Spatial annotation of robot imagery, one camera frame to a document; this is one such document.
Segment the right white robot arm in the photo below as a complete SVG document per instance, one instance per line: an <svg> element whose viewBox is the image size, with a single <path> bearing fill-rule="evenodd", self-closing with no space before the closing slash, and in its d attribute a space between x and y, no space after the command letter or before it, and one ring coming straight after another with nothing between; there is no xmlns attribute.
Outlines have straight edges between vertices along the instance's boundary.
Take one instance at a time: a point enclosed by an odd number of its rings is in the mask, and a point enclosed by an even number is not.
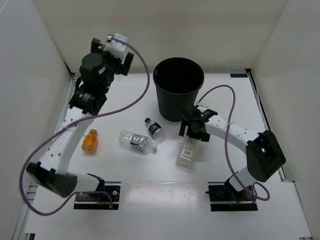
<svg viewBox="0 0 320 240"><path fill-rule="evenodd" d="M231 124L217 112L200 105L184 107L179 135L208 142L211 136L231 144L246 156L246 166L225 181L224 193L230 200L238 199L243 190L255 183L265 183L285 163L286 158L275 134L269 130L255 132Z"/></svg>

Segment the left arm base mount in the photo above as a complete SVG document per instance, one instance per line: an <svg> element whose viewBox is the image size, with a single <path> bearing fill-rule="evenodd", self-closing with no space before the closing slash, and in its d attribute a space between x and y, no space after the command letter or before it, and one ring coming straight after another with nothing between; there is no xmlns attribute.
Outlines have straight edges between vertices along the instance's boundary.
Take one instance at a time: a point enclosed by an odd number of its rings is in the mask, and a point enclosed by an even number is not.
<svg viewBox="0 0 320 240"><path fill-rule="evenodd" d="M103 193L84 194L77 193L75 196L74 210L118 210L120 203L121 183L106 182L103 191L108 193L110 198Z"/></svg>

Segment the tall clear white-label bottle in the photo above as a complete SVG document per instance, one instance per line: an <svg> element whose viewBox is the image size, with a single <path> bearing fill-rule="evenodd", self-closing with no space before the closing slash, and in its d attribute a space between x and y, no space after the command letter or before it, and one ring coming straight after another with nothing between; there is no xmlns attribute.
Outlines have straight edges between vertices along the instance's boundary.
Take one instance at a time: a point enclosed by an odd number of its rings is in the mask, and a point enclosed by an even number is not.
<svg viewBox="0 0 320 240"><path fill-rule="evenodd" d="M199 141L197 139L185 136L181 148L177 154L176 164L180 167L191 169L193 162L197 158Z"/></svg>

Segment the orange juice bottle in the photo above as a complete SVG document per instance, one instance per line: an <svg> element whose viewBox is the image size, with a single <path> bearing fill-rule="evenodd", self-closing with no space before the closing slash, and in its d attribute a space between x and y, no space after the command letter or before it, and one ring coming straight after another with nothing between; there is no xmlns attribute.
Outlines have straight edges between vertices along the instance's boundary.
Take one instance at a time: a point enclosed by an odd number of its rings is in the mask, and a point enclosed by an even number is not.
<svg viewBox="0 0 320 240"><path fill-rule="evenodd" d="M96 150L97 143L98 132L95 129L91 129L89 133L84 137L81 149L87 154L92 154Z"/></svg>

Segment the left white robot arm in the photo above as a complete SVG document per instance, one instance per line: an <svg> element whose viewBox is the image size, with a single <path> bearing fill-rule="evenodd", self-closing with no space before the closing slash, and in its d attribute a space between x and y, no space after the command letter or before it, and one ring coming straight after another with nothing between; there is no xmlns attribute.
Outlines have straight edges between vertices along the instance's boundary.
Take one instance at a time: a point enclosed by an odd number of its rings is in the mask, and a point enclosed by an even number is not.
<svg viewBox="0 0 320 240"><path fill-rule="evenodd" d="M102 179L71 173L68 168L85 131L96 117L102 117L100 110L115 75L129 72L134 54L126 52L127 45L128 38L119 33L109 35L106 42L97 38L91 41L59 131L48 140L50 146L38 162L26 160L22 174L30 174L36 183L62 198L74 192L87 192L93 200L103 198Z"/></svg>

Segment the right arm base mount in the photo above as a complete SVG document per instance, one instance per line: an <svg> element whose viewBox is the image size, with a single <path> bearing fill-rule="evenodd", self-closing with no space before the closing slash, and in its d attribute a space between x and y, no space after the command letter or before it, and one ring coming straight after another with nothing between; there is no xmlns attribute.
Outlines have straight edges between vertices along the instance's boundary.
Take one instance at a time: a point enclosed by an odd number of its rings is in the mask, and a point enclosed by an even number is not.
<svg viewBox="0 0 320 240"><path fill-rule="evenodd" d="M258 211L256 200L245 190L233 191L223 182L208 182L210 210L212 212Z"/></svg>

